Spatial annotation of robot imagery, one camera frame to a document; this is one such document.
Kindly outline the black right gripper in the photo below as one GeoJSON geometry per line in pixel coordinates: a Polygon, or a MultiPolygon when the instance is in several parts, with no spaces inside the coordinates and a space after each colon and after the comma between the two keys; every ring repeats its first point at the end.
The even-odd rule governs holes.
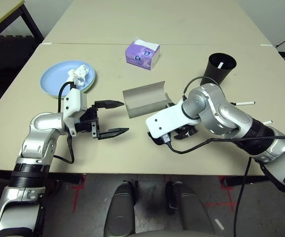
{"type": "Polygon", "coordinates": [[[182,127],[175,129],[175,132],[177,134],[174,136],[174,138],[176,140],[182,140],[185,138],[189,138],[190,136],[197,133],[197,128],[194,125],[184,125],[182,127]]]}

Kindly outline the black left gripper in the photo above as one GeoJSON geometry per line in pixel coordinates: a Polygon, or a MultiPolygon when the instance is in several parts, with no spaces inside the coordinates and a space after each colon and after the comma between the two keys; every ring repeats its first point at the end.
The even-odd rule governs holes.
{"type": "Polygon", "coordinates": [[[77,133],[90,132],[93,138],[98,138],[98,140],[102,140],[114,138],[127,132],[129,128],[113,128],[105,132],[99,132],[99,120],[97,115],[98,109],[113,109],[123,105],[123,102],[114,100],[95,101],[94,105],[88,108],[86,112],[80,117],[80,122],[75,124],[75,129],[77,133]]]}

